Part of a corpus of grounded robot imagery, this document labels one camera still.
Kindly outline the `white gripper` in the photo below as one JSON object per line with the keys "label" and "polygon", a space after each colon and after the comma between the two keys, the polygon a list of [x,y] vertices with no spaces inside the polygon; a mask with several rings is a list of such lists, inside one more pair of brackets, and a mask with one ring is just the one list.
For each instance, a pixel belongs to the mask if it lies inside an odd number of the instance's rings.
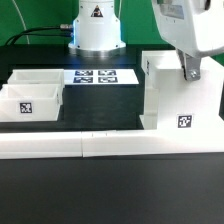
{"label": "white gripper", "polygon": [[161,38],[179,49],[185,80],[198,81],[201,59],[194,57],[224,52],[224,0],[151,2]]}

